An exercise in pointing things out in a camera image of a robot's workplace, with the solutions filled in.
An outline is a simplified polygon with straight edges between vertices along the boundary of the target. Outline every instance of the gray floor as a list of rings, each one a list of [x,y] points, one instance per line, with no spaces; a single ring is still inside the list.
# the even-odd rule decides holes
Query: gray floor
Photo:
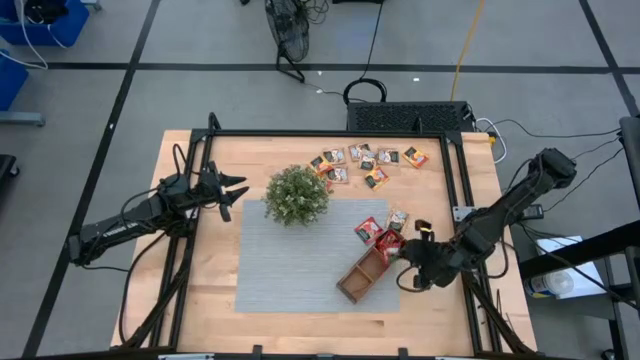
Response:
[[[129,61],[151,0],[102,0],[71,49],[46,49],[52,62]],[[640,30],[635,0],[590,0],[620,66],[640,66],[635,34]],[[476,2],[387,0],[374,64],[455,64]],[[308,63],[366,62],[377,6],[331,7],[327,21],[310,29]],[[0,47],[5,44],[0,40]],[[6,46],[32,60],[28,49]],[[161,0],[141,61],[144,63],[270,63],[275,46],[263,2],[245,8],[237,0]],[[466,64],[516,66],[606,66],[577,0],[492,0],[487,3]],[[35,314],[78,204],[124,71],[30,71],[12,109],[46,115],[44,128],[0,126],[0,153],[19,158],[22,174],[6,191],[0,208],[0,358],[22,353]],[[341,91],[360,72],[307,72],[308,81]],[[389,101],[448,99],[452,73],[371,72],[389,90]],[[626,75],[640,96],[640,75]],[[353,96],[377,99],[375,91]],[[536,133],[574,134],[614,129],[628,115],[610,74],[463,73],[458,99],[477,117],[512,118]],[[202,127],[215,111],[225,128],[344,129],[339,96],[314,89],[274,71],[136,71],[86,221],[116,212],[122,201],[147,188],[166,129]],[[549,140],[527,137],[511,124],[499,126],[507,159],[497,166],[501,183],[543,147],[574,155],[605,139]],[[579,159],[582,179],[619,148],[612,144]],[[562,196],[550,194],[546,206]],[[640,215],[623,155],[605,165],[535,226],[569,235],[592,236]],[[520,256],[533,254],[517,231]],[[131,244],[106,253],[100,264],[125,266]],[[612,261],[620,268],[619,259]],[[124,276],[70,269],[39,354],[108,347]],[[597,359],[611,346],[606,321],[566,311],[559,302],[529,302],[540,350],[555,356]],[[622,309],[627,318],[633,313]],[[637,354],[638,324],[626,326]]]

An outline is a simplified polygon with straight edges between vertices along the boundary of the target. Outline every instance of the wooden table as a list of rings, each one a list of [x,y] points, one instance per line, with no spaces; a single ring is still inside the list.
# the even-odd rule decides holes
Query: wooden table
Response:
[[[174,173],[171,147],[178,143],[187,149],[189,135],[190,131],[165,132],[152,184]],[[499,198],[500,187],[487,135],[469,133],[463,134],[463,139],[475,205],[490,205]],[[179,351],[247,353],[253,345],[259,344],[263,345],[264,353],[279,354],[396,355],[399,347],[406,347],[411,355],[473,355],[460,277],[446,288],[433,288],[420,294],[398,289],[400,311],[396,313],[256,314],[234,311],[242,221],[250,221],[242,218],[243,200],[260,199],[270,175],[288,165],[306,163],[326,147],[346,148],[359,142],[367,142],[373,149],[385,146],[403,150],[411,145],[430,154],[431,159],[419,170],[404,160],[399,167],[384,167],[391,180],[376,192],[365,185],[362,177],[365,172],[356,169],[355,163],[349,163],[351,181],[348,185],[334,185],[332,198],[386,199],[390,207],[409,212],[412,219],[431,221],[437,241],[446,241],[453,235],[442,156],[435,139],[215,137],[211,158],[218,169],[227,174],[246,176],[247,181],[241,185],[251,189],[231,209],[230,223],[222,222],[217,209],[201,212]],[[464,204],[455,152],[453,147],[450,149],[456,192],[460,204]],[[405,237],[418,236],[411,225],[407,228]],[[138,239],[135,253],[153,238],[150,235]],[[508,229],[505,239],[511,242]],[[132,276],[125,315],[127,336],[155,304],[167,244],[168,240],[150,250]],[[491,280],[494,300],[496,289],[500,289],[503,313],[508,314],[513,329],[524,343],[535,349],[517,260],[513,250],[507,250],[509,272],[501,279]],[[502,251],[497,250],[487,261],[488,272],[496,274],[503,267]],[[411,278],[409,274],[405,276],[407,286]],[[165,324],[171,321],[172,308],[170,305],[166,311]],[[484,313],[480,311],[478,317],[479,323],[483,324]],[[166,343],[168,328],[163,327],[161,345]],[[481,325],[481,333],[483,348],[490,349],[486,325]],[[113,339],[114,345],[119,343],[117,336]]]

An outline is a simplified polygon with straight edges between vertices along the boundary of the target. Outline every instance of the gray mat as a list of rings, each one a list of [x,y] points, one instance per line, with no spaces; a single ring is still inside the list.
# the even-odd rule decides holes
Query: gray mat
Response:
[[[399,311],[393,266],[357,305],[336,288],[367,250],[353,229],[369,216],[384,226],[388,208],[385,200],[331,200],[317,223],[285,228],[264,217],[264,203],[246,200],[236,312]]]

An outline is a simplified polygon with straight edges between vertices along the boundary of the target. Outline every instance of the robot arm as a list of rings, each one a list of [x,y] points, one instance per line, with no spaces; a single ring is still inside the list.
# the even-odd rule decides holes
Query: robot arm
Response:
[[[529,162],[527,176],[489,208],[467,215],[446,243],[433,237],[409,240],[400,256],[418,268],[416,290],[449,285],[460,271],[477,268],[495,250],[504,227],[513,224],[529,205],[552,189],[565,188],[575,178],[575,163],[556,149],[544,149]]]
[[[108,248],[158,230],[169,236],[186,236],[189,218],[201,206],[217,203],[225,222],[231,221],[228,207],[249,190],[243,187],[223,192],[222,187],[245,181],[244,177],[219,173],[211,161],[198,183],[189,188],[186,176],[174,174],[160,181],[156,193],[133,209],[94,224],[85,225],[67,239],[71,262],[84,266]]]

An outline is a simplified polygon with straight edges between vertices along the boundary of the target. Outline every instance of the potted plant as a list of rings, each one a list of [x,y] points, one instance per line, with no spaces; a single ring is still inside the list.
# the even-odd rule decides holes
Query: potted plant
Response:
[[[262,198],[267,204],[265,217],[284,226],[307,226],[327,211],[330,190],[327,179],[308,167],[292,165],[273,175]]]

